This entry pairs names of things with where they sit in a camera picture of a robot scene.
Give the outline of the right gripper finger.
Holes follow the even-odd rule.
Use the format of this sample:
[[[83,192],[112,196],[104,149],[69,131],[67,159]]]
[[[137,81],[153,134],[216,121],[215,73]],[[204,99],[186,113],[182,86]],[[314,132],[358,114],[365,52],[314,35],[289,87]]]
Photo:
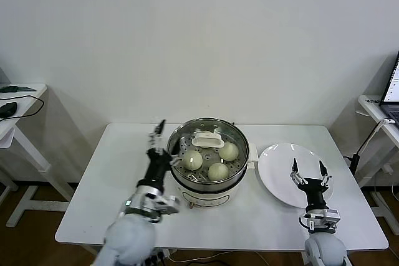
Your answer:
[[[332,177],[329,175],[327,168],[325,167],[325,165],[323,164],[323,162],[321,160],[319,160],[319,168],[320,168],[320,174],[322,176],[322,182],[320,185],[325,188],[328,188],[329,181]]]
[[[305,185],[308,184],[307,180],[305,178],[303,178],[300,174],[299,174],[299,168],[297,165],[297,160],[296,158],[293,159],[293,164],[292,164],[292,171],[290,173],[290,177],[292,179],[292,181],[297,185]]]

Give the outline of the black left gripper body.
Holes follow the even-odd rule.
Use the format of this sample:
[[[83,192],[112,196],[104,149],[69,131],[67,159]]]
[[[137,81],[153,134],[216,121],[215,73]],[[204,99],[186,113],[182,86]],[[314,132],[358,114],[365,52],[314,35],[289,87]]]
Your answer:
[[[171,168],[172,157],[165,150],[158,153],[156,148],[147,151],[150,164],[143,179],[139,180],[138,186],[150,186],[155,189],[164,189],[164,178]]]

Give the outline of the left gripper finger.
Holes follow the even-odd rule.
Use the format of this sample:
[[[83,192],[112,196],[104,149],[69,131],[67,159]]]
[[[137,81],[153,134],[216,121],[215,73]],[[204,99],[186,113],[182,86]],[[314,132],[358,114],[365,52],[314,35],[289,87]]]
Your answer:
[[[168,142],[168,152],[171,156],[170,166],[176,166],[180,161],[180,141],[172,141]]]
[[[163,119],[158,125],[155,126],[153,132],[151,132],[149,136],[149,148],[154,149],[156,153],[162,154],[163,147],[162,147],[162,134],[165,127],[166,120]]]

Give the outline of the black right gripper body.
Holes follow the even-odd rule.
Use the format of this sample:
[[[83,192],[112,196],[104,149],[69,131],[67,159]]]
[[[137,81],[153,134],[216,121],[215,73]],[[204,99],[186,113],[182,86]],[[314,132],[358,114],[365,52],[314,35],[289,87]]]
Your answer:
[[[297,187],[305,192],[307,198],[306,210],[328,209],[323,193],[328,190],[326,185],[322,185],[321,179],[306,178],[307,183],[300,183]]]

